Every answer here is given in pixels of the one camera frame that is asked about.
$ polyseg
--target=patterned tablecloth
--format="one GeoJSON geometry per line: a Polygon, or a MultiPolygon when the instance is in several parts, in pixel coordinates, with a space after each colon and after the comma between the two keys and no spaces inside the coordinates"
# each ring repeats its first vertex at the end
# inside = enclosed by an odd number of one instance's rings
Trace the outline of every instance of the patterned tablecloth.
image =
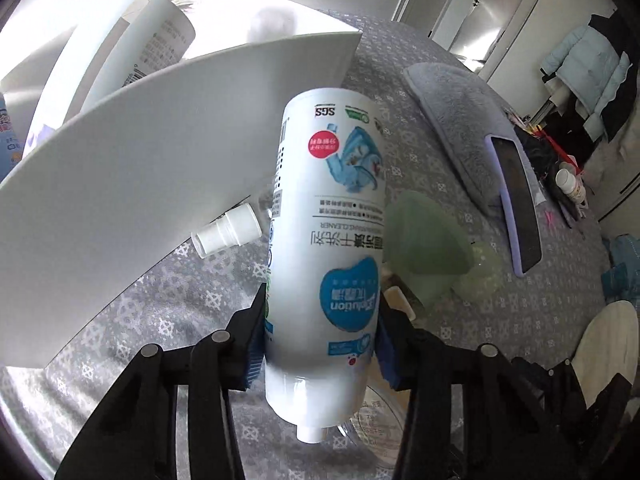
{"type": "MultiPolygon", "coordinates": [[[[403,68],[417,62],[457,60],[412,28],[385,20],[331,13],[363,31],[344,87],[366,94],[381,110],[388,167],[387,199],[405,189],[436,200],[457,219],[470,242],[484,240],[504,261],[505,287],[484,303],[454,295],[418,312],[418,324],[449,344],[497,344],[508,356],[543,365],[568,356],[589,320],[604,306],[600,273],[607,257],[597,222],[581,222],[584,235],[549,225],[537,207],[543,261],[526,279],[511,272],[506,228],[484,218],[452,172],[434,131],[406,92],[403,68]]],[[[98,401],[138,349],[194,344],[226,326],[248,307],[266,278],[266,240],[201,260],[183,243],[95,317],[44,370],[0,369],[0,406],[21,445],[45,478],[52,478],[98,401]]],[[[180,391],[178,440],[186,440],[186,393],[180,391]]],[[[327,441],[306,445],[279,419],[264,397],[264,376],[247,393],[231,393],[239,449],[247,478],[287,480],[386,478],[370,456],[335,428],[327,441]]],[[[455,399],[452,427],[462,424],[455,399]]],[[[186,447],[178,445],[178,474],[188,478],[186,447]]]]}

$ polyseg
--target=white plastic bottle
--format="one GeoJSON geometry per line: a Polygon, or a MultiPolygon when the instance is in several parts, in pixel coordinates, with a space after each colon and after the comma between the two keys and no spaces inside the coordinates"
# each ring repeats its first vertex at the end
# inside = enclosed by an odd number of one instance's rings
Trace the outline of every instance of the white plastic bottle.
{"type": "Polygon", "coordinates": [[[149,0],[107,56],[82,104],[81,111],[116,90],[178,63],[196,31],[170,0],[149,0]]]}
{"type": "Polygon", "coordinates": [[[22,159],[22,146],[11,126],[4,96],[0,92],[0,182],[22,159]]]}
{"type": "Polygon", "coordinates": [[[266,397],[303,442],[362,404],[382,266],[378,108],[324,88],[284,111],[268,256],[266,397]]]}
{"type": "Polygon", "coordinates": [[[556,185],[576,204],[581,204],[587,197],[582,181],[568,170],[562,169],[556,173],[556,185]]]}

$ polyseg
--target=smartphone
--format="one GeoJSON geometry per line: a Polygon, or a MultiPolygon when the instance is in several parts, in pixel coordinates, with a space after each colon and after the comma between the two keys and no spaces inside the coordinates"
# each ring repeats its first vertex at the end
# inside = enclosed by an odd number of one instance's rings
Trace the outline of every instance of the smartphone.
{"type": "Polygon", "coordinates": [[[509,232],[513,272],[522,278],[542,259],[538,217],[529,181],[513,140],[488,135],[484,142],[500,178],[500,197],[509,232]]]}

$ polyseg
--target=phone screen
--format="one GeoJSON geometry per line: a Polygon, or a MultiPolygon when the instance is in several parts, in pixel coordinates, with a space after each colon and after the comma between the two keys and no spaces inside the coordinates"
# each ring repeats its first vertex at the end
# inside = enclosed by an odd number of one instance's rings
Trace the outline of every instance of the phone screen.
{"type": "Polygon", "coordinates": [[[507,184],[513,217],[518,234],[522,272],[527,272],[542,259],[540,232],[529,183],[524,173],[518,149],[512,140],[492,137],[502,174],[507,184]]]}

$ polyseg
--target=white foam board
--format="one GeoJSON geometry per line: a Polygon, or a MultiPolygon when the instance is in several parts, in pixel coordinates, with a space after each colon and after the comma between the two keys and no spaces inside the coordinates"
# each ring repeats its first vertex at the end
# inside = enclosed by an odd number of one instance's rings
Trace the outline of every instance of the white foam board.
{"type": "Polygon", "coordinates": [[[286,103],[340,86],[360,33],[197,57],[131,84],[0,184],[0,364],[43,367],[98,312],[273,174],[286,103]]]}

